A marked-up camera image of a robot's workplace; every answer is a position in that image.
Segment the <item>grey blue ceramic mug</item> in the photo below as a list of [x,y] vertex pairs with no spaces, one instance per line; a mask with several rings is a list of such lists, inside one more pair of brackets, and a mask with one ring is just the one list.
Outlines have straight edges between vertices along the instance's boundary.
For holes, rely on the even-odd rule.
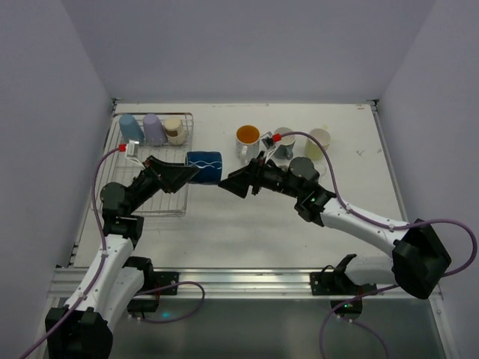
[[291,160],[293,158],[293,148],[296,143],[296,136],[288,135],[284,137],[284,133],[292,132],[292,129],[288,127],[279,127],[275,132],[281,134],[281,140],[276,143],[277,149],[273,156],[276,159]]

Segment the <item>dark blue mug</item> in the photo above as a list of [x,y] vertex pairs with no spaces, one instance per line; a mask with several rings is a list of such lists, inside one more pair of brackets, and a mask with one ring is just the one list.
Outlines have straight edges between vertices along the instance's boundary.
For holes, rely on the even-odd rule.
[[220,152],[189,151],[185,164],[199,169],[189,181],[191,184],[217,185],[222,178],[223,161]]

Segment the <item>white pearly round cup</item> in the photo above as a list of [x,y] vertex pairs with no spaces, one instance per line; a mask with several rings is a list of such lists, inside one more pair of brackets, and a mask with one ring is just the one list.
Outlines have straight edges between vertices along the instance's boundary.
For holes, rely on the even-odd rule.
[[259,153],[260,132],[252,125],[244,125],[236,132],[236,153],[242,165],[247,165]]

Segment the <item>beige cup with brown band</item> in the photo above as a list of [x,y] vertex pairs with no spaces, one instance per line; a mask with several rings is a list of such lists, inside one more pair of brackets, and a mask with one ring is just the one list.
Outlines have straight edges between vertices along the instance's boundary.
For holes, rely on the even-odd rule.
[[171,145],[180,146],[186,141],[186,130],[179,117],[168,117],[164,120],[163,126],[168,142]]

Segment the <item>lavender plastic cup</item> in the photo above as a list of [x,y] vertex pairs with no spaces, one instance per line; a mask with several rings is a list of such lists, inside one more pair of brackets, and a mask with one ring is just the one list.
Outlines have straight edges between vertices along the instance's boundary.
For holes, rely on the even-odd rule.
[[168,139],[160,119],[155,114],[146,114],[143,118],[145,141],[151,146],[162,146]]

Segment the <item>light blue plastic cup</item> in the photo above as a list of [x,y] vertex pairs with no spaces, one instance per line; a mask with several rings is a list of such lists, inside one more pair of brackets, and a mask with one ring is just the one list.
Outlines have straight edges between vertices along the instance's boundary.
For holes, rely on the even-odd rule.
[[125,142],[137,141],[140,144],[144,143],[144,133],[133,115],[123,114],[118,123]]

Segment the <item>clear glass cup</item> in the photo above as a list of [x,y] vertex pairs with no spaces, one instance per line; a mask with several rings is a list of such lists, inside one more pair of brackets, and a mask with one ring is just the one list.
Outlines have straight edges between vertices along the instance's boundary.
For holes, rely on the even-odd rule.
[[326,168],[325,165],[318,164],[316,166],[316,169],[317,169],[318,173],[320,174],[320,176],[325,176],[326,173],[327,173],[327,168]]

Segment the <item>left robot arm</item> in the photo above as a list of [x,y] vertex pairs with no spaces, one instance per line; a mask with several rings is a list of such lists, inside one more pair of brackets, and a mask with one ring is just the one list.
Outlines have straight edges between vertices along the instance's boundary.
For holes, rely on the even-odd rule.
[[94,210],[100,247],[73,294],[46,316],[50,358],[108,358],[113,331],[131,300],[181,285],[178,279],[157,282],[150,259],[133,256],[144,223],[135,211],[159,191],[179,191],[198,172],[149,156],[130,185],[109,182],[93,193],[93,201],[102,203]]

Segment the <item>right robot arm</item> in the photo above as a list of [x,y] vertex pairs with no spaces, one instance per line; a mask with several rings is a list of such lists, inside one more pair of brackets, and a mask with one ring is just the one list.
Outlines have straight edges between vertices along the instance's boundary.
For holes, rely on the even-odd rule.
[[451,264],[451,257],[431,225],[413,227],[342,204],[338,194],[319,184],[320,174],[306,157],[294,158],[287,170],[259,156],[228,175],[219,187],[238,197],[262,188],[296,199],[294,209],[307,222],[360,239],[392,259],[394,282],[410,295],[426,299]]

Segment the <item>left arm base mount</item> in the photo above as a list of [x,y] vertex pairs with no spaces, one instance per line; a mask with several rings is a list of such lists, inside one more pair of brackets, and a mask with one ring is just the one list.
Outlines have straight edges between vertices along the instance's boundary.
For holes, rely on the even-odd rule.
[[128,314],[145,319],[147,313],[156,312],[159,308],[161,295],[177,294],[177,287],[168,289],[162,289],[162,287],[178,283],[179,279],[180,273],[178,271],[155,271],[128,303],[126,307]]

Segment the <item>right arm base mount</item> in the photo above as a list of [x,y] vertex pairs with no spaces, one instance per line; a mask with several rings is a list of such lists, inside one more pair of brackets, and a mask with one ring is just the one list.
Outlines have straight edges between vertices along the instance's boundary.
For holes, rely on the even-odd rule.
[[357,257],[356,254],[347,254],[336,266],[327,265],[320,271],[309,274],[309,284],[312,295],[361,295],[377,289],[376,284],[358,285],[346,275],[349,263]]

